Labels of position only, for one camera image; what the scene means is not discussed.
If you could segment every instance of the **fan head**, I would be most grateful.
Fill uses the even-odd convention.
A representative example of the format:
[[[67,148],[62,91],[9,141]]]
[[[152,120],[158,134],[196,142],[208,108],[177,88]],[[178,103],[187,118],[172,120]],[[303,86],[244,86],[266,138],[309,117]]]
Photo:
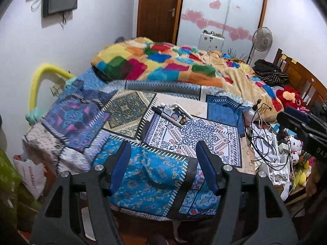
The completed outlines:
[[[268,50],[272,45],[272,33],[269,28],[259,28],[254,33],[252,42],[257,51]]]

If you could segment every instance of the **white plush toy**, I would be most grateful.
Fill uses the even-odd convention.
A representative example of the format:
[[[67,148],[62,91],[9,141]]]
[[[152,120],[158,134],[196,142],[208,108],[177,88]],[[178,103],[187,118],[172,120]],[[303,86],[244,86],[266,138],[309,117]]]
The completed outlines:
[[[301,141],[296,139],[295,137],[291,136],[290,138],[290,152],[291,152],[291,157],[293,159],[292,164],[295,165],[299,162],[299,157],[301,155],[301,150],[302,150],[302,144]]]

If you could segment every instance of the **multicolored blanket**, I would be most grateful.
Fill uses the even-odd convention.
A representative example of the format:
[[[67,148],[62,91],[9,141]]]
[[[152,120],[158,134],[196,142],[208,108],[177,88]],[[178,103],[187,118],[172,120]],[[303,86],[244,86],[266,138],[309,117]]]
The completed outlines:
[[[276,120],[283,106],[271,88],[243,61],[221,56],[217,51],[136,38],[108,46],[91,64],[109,80],[188,82],[223,88],[253,103],[261,99],[267,104],[259,111],[261,116],[266,121]]]
[[[150,107],[179,103],[195,116],[177,128]],[[87,172],[114,154],[123,140],[132,156],[121,188],[109,201],[122,212],[154,220],[207,218],[219,197],[207,188],[194,152],[206,141],[224,163],[252,173],[243,110],[253,103],[217,87],[180,82],[104,83],[92,69],[79,77],[33,125],[25,152],[57,176]]]

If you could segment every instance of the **wooden bed frame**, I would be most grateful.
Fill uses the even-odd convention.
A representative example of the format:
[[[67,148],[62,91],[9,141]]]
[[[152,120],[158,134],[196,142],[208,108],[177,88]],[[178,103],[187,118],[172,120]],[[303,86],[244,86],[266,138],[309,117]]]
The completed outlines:
[[[326,87],[302,64],[286,56],[278,49],[274,64],[282,68],[283,72],[288,73],[288,85],[300,92],[308,108],[314,101],[323,103],[327,100]]]

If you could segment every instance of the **silver bolt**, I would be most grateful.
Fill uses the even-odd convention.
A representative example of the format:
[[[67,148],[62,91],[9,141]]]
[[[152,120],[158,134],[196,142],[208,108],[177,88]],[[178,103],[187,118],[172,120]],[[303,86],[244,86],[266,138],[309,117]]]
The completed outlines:
[[[63,178],[66,178],[66,177],[68,177],[69,176],[69,171],[64,171],[64,172],[62,172],[61,174],[60,174],[60,176],[62,176]]]
[[[225,165],[223,169],[226,171],[232,171],[233,167],[231,165]]]
[[[103,168],[104,168],[104,166],[103,165],[96,165],[95,167],[94,167],[94,169],[96,170],[96,171],[101,171],[101,170],[103,170]]]
[[[259,174],[259,176],[260,176],[261,178],[264,178],[264,177],[267,176],[267,174],[266,174],[264,171],[259,171],[258,174]]]

